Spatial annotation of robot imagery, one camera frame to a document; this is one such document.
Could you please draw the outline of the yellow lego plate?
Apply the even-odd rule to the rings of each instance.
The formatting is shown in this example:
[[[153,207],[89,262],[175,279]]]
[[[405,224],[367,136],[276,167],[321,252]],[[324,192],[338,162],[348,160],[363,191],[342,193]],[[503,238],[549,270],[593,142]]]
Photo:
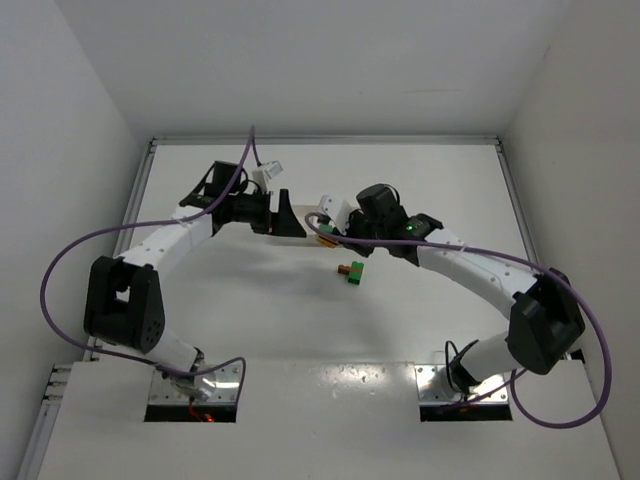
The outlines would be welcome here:
[[[321,245],[327,247],[327,248],[336,248],[339,243],[335,242],[327,237],[324,237],[322,235],[317,235],[316,236],[316,240],[318,243],[320,243]]]

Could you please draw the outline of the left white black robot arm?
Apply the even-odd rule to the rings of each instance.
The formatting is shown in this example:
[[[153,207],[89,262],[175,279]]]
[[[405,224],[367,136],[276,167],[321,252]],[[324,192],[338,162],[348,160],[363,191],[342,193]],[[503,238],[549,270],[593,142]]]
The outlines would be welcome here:
[[[242,179],[234,164],[217,161],[179,202],[170,224],[115,258],[98,258],[90,270],[85,332],[141,353],[173,377],[203,370],[202,352],[166,325],[161,281],[229,223],[247,224],[259,235],[305,237],[287,190],[279,192],[277,211],[270,209],[268,183],[281,171],[279,162],[268,162]]]

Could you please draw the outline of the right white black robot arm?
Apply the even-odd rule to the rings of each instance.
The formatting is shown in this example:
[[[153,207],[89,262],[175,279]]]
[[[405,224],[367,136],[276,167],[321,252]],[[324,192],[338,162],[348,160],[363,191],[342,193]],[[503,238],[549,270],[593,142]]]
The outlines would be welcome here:
[[[356,200],[348,236],[385,241],[391,256],[454,281],[508,320],[507,331],[469,343],[450,360],[453,390],[467,394],[486,378],[519,368],[546,375],[584,333],[578,304],[561,286],[563,273],[534,273],[471,253],[439,220],[408,215],[387,185],[369,186]]]

